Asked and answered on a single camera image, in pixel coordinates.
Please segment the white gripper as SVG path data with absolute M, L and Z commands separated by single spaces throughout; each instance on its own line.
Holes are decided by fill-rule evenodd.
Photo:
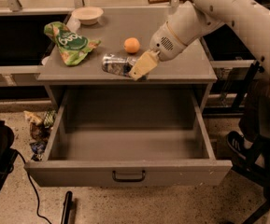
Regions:
M 130 70 L 129 76 L 133 80 L 148 74 L 158 65 L 159 60 L 165 62 L 175 59 L 187 45 L 177 38 L 166 22 L 152 36 L 149 48 L 151 50 L 145 51 Z

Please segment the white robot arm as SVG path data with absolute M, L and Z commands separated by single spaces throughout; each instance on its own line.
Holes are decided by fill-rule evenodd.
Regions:
M 168 18 L 150 40 L 130 71 L 134 80 L 148 74 L 161 61 L 176 58 L 195 39 L 223 24 L 228 25 L 270 76 L 270 10 L 254 0 L 189 0 Z M 252 146 L 236 154 L 233 169 L 263 186 L 266 202 L 243 224 L 254 224 L 267 214 L 270 224 L 270 98 L 260 95 L 256 102 Z

